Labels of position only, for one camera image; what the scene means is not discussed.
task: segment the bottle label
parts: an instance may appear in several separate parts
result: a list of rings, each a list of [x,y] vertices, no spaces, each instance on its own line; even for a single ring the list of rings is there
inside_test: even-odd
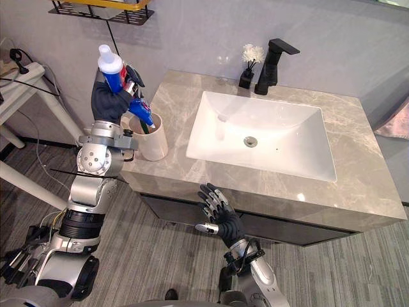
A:
[[[113,93],[119,93],[125,85],[125,76],[127,75],[127,68],[123,65],[120,72],[117,74],[106,74],[103,72],[105,80],[107,81]]]

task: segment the pink towel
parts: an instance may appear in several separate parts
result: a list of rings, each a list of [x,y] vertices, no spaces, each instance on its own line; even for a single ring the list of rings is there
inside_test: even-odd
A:
[[[386,123],[375,130],[375,133],[380,136],[409,139],[409,97]]]

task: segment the dark cabinet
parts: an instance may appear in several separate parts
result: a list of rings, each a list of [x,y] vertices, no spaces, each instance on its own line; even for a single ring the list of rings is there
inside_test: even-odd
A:
[[[194,202],[149,194],[142,194],[141,197],[160,219],[192,226],[206,221],[205,215]],[[261,216],[239,210],[237,213],[243,221],[246,234],[278,242],[306,246],[353,234],[349,230],[339,230],[278,217]]]

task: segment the mirror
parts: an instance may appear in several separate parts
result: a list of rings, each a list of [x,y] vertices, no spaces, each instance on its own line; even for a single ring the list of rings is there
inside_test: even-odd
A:
[[[403,8],[409,8],[409,0],[373,0],[373,1],[401,6]]]

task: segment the floor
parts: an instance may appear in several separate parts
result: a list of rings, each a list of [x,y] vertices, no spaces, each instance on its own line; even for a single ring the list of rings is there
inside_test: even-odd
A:
[[[72,150],[40,146],[47,168],[75,170]],[[36,161],[35,145],[14,149],[5,162],[41,186],[68,197]],[[73,176],[51,172],[70,185]],[[22,245],[29,225],[54,211],[46,203],[1,183],[0,247]],[[126,184],[105,218],[94,254],[100,270],[92,294],[74,306],[121,306],[164,296],[175,288],[183,300],[217,300],[219,270],[226,252],[221,240],[193,227],[158,220]],[[292,307],[409,306],[409,222],[300,248],[262,240],[268,262]],[[0,283],[1,297],[12,286]]]

